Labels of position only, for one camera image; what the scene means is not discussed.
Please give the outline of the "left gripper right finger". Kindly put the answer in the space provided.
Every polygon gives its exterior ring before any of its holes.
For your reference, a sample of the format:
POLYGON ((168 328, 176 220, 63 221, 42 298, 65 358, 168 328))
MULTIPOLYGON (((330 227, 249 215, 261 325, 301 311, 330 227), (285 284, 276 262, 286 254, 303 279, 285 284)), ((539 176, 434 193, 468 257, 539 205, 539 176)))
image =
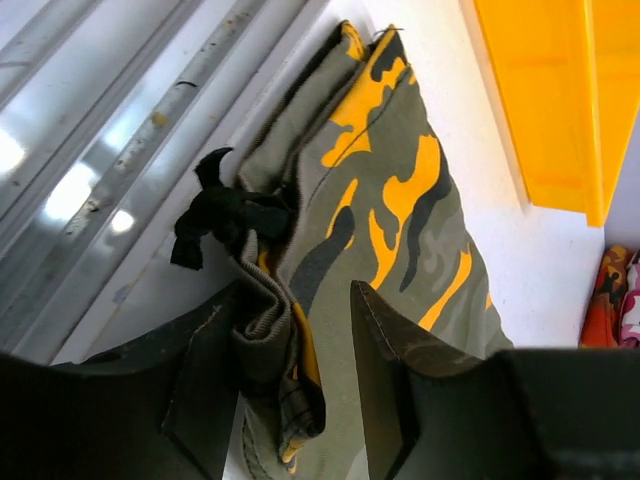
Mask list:
POLYGON ((373 479, 635 479, 639 353, 515 349, 481 360, 350 290, 373 479))

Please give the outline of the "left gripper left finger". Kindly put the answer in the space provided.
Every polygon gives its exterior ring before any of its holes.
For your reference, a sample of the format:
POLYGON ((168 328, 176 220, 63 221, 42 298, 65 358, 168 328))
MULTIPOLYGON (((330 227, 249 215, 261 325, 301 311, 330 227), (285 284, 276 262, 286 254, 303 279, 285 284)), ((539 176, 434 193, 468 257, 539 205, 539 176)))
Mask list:
POLYGON ((219 479, 236 410, 238 288, 79 363, 1 358, 5 479, 219 479))

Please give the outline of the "yellow green camouflage trousers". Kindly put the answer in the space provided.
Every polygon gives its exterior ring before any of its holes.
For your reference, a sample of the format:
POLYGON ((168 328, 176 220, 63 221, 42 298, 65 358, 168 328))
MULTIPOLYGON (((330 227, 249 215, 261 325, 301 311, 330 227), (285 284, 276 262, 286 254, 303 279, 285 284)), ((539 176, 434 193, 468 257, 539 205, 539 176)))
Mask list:
POLYGON ((226 154, 196 167, 201 189, 175 223, 171 260, 200 269, 212 235, 243 281, 231 343, 246 469, 362 478, 353 281, 468 354, 511 345, 398 31, 366 44, 340 23, 230 185, 226 154))

